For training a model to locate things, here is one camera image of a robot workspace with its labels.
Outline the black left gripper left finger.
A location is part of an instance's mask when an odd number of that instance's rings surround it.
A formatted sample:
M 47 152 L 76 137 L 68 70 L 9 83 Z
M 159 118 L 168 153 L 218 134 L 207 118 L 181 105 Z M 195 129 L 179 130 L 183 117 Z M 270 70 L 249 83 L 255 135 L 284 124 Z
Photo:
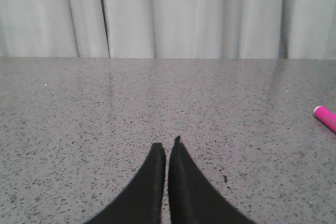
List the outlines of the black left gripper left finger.
M 127 187 L 87 223 L 161 223 L 165 164 L 162 144 L 152 144 Z

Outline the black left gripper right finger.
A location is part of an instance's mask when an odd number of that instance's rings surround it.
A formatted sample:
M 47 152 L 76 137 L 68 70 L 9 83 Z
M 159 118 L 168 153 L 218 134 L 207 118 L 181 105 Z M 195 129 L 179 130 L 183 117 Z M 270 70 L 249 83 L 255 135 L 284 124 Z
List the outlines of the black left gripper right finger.
M 254 223 L 210 184 L 180 136 L 169 160 L 168 195 L 171 223 Z

